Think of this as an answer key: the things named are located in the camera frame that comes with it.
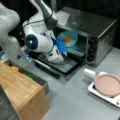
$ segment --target gray counter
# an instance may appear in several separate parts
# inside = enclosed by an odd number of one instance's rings
[[[49,84],[50,109],[42,120],[118,120],[120,108],[88,92],[92,81],[83,75],[85,68],[120,75],[120,50],[113,48],[97,67],[84,65],[69,81],[56,80],[39,69],[31,69]]]

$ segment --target toaster oven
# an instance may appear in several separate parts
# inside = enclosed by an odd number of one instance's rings
[[[56,14],[56,37],[66,30],[79,36],[76,45],[67,48],[68,53],[89,65],[98,65],[112,48],[117,20],[69,7]]]

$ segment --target black cable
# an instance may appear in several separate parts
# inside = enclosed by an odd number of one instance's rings
[[[52,15],[53,15],[53,11],[52,11],[52,14],[51,14],[48,18],[46,18],[46,19],[44,19],[44,20],[39,20],[39,21],[27,23],[26,25],[23,26],[23,28],[24,28],[25,26],[29,25],[29,24],[34,24],[34,23],[38,23],[38,22],[42,22],[42,21],[47,21],[47,20],[49,20],[49,19],[52,17]]]

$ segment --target blue object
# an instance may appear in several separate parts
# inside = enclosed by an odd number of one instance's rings
[[[55,45],[57,45],[60,53],[67,52],[66,47],[65,47],[64,43],[62,42],[62,39],[53,40],[53,42]]]
[[[33,41],[32,41],[32,40],[30,40],[30,44],[33,44]]]
[[[3,51],[0,51],[0,58],[4,55]]]

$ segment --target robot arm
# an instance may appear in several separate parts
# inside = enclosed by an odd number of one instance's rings
[[[25,45],[34,52],[44,53],[49,62],[61,63],[63,57],[57,46],[54,45],[49,30],[57,25],[55,13],[43,2],[43,0],[29,0],[38,13],[23,23],[25,33]]]

